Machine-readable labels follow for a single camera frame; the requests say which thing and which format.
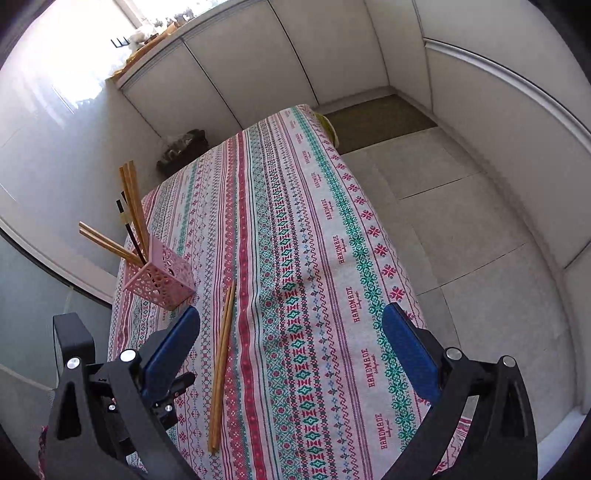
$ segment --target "metal screw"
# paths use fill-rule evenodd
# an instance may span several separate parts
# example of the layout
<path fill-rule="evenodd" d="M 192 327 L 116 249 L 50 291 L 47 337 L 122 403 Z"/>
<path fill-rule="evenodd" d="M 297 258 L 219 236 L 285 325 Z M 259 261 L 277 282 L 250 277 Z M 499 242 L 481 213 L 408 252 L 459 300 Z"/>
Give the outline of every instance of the metal screw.
<path fill-rule="evenodd" d="M 459 351 L 457 348 L 453 347 L 448 348 L 445 354 L 450 360 L 459 360 L 460 358 L 462 358 L 462 352 Z"/>
<path fill-rule="evenodd" d="M 80 359 L 77 356 L 75 356 L 68 360 L 66 367 L 68 367 L 70 370 L 74 370 L 76 367 L 78 367 L 78 365 L 80 365 Z"/>
<path fill-rule="evenodd" d="M 135 358 L 135 350 L 123 350 L 119 358 L 121 358 L 122 362 L 131 362 Z"/>
<path fill-rule="evenodd" d="M 509 367 L 509 368 L 513 368 L 514 366 L 517 365 L 517 362 L 515 361 L 515 359 L 509 355 L 505 355 L 503 357 L 503 363 L 505 364 L 506 367 Z"/>

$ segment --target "floor mat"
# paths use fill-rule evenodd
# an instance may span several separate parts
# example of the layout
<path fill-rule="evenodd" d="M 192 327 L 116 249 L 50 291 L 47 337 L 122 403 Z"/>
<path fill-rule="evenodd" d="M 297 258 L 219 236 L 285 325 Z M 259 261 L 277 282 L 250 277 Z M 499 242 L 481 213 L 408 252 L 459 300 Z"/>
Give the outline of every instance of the floor mat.
<path fill-rule="evenodd" d="M 326 117 L 339 136 L 338 150 L 341 155 L 437 126 L 398 95 L 343 108 Z"/>

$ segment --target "tablecloth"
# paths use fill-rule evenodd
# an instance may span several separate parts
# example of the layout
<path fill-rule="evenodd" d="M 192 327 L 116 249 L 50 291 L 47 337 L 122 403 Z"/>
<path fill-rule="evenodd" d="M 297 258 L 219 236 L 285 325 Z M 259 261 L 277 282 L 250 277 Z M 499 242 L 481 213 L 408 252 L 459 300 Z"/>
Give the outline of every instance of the tablecloth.
<path fill-rule="evenodd" d="M 379 479 L 428 403 L 381 329 L 398 302 L 424 327 L 404 267 L 307 105 L 230 138 L 144 198 L 149 230 L 189 261 L 201 332 L 195 385 L 169 435 L 203 479 Z M 236 278 L 220 452 L 207 452 L 213 358 Z M 109 357 L 174 317 L 122 289 Z M 463 419 L 438 469 L 451 465 Z"/>

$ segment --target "pink holder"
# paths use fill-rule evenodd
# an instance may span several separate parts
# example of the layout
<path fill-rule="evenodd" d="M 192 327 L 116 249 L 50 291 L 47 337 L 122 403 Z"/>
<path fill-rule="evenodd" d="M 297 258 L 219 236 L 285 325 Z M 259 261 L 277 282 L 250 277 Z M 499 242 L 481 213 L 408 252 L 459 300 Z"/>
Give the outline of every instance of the pink holder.
<path fill-rule="evenodd" d="M 174 310 L 195 293 L 191 265 L 154 235 L 150 235 L 150 256 L 141 269 L 125 262 L 125 289 L 163 309 Z"/>

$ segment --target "utensil holder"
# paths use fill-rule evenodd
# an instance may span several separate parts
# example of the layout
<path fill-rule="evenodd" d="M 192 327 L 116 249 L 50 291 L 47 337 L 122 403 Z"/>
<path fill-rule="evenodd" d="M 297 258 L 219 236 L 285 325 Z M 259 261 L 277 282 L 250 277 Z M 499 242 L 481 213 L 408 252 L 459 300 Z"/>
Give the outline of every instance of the utensil holder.
<path fill-rule="evenodd" d="M 174 310 L 195 293 L 191 265 L 150 235 L 148 263 L 125 262 L 125 289 L 163 309 Z"/>

